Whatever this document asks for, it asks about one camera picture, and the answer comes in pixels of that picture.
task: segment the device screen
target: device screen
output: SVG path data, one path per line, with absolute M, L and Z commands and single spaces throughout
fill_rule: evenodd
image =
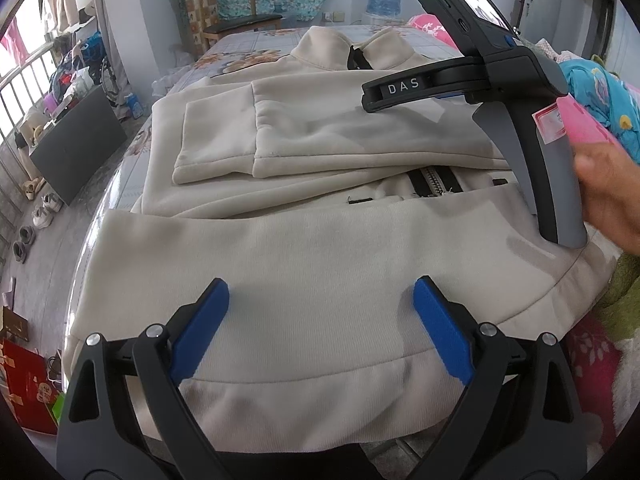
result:
M 488 22 L 497 25 L 498 27 L 506 28 L 509 30 L 504 20 L 500 17 L 500 14 L 495 10 L 494 6 L 489 3 L 489 0 L 465 0 L 469 7 L 473 9 L 478 18 L 487 20 Z

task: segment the floral bedsheet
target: floral bedsheet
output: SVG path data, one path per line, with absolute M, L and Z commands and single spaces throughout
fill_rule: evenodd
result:
M 385 27 L 354 25 L 335 28 L 354 43 L 359 43 L 368 40 Z M 431 59 L 443 60 L 461 55 L 459 51 L 411 26 L 394 27 L 394 29 L 407 40 L 416 52 L 424 54 Z M 204 77 L 235 72 L 258 63 L 276 61 L 289 54 L 306 31 L 306 28 L 283 28 L 280 30 L 242 32 L 227 36 L 194 63 L 192 69 L 180 78 L 169 91 L 169 94 L 179 92 Z M 69 293 L 67 333 L 73 323 L 74 313 L 78 307 L 78 300 L 82 290 L 86 265 L 105 212 L 108 209 L 131 210 L 136 200 L 142 195 L 151 151 L 151 123 L 151 117 L 149 117 L 127 149 L 120 166 L 104 192 L 102 201 L 86 235 Z

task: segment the metal screw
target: metal screw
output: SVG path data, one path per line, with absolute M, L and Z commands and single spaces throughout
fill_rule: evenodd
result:
M 553 346 L 558 342 L 558 339 L 556 339 L 556 336 L 554 336 L 552 333 L 545 332 L 542 335 L 542 342 L 545 345 Z
M 100 342 L 100 334 L 91 334 L 87 339 L 86 343 L 89 346 L 96 346 Z
M 151 325 L 146 329 L 145 334 L 147 337 L 159 337 L 162 333 L 162 330 L 164 330 L 162 328 L 162 325 Z
M 498 329 L 493 323 L 482 323 L 480 325 L 480 333 L 487 337 L 493 337 L 498 333 Z

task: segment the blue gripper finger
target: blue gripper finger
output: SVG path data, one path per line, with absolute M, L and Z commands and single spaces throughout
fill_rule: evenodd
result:
M 449 375 L 459 378 L 467 386 L 474 375 L 471 346 L 452 318 L 448 304 L 431 278 L 423 276 L 415 282 L 414 309 Z
M 213 280 L 194 304 L 190 322 L 172 347 L 169 375 L 174 384 L 193 377 L 216 330 L 229 308 L 229 287 L 219 278 Z

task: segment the human hand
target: human hand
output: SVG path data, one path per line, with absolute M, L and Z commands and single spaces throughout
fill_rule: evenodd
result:
M 574 153 L 584 220 L 640 256 L 640 166 L 607 142 L 576 144 Z

